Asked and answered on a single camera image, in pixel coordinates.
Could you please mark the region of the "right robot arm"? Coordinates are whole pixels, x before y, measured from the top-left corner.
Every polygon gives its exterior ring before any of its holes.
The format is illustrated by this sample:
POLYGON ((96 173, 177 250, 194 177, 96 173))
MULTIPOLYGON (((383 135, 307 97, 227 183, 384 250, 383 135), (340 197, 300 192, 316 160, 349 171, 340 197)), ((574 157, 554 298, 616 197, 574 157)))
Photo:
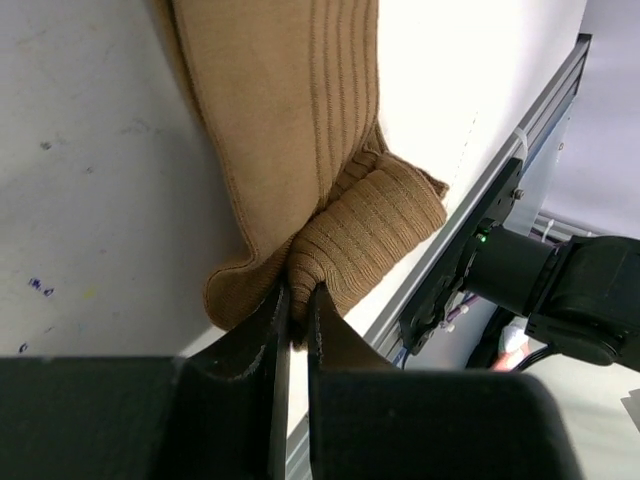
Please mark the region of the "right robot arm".
POLYGON ((526 318, 548 353, 638 370, 638 240, 549 245, 495 225, 469 239, 457 274, 464 290, 526 318))

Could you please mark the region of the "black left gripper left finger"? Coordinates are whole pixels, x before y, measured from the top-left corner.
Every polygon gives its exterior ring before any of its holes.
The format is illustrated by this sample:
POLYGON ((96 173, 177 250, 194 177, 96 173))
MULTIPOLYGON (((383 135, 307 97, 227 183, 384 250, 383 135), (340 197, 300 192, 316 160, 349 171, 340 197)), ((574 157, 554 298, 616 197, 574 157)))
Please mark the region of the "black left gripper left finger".
POLYGON ((289 292, 199 353, 7 357, 5 479, 281 479, 289 292))

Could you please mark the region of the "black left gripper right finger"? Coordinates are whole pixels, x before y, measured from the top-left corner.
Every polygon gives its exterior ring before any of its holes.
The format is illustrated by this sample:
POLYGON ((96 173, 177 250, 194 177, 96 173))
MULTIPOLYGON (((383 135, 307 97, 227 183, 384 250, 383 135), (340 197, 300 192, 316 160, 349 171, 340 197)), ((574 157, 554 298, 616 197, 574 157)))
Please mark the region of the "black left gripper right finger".
POLYGON ((308 306, 309 443, 317 479, 578 479, 555 401, 535 378, 402 370, 339 315, 308 306))

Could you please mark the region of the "tan ribbed sock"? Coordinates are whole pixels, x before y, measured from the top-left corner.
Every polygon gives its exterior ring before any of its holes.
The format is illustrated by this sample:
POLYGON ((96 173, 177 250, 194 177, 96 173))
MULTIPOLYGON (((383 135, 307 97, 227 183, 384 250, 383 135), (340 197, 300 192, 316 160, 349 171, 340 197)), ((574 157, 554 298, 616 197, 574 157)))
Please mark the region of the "tan ribbed sock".
POLYGON ((387 146, 375 1, 158 1, 184 95, 219 160, 244 250, 206 280, 229 331, 279 277, 296 345, 313 291, 348 313, 445 223, 448 188, 387 146))

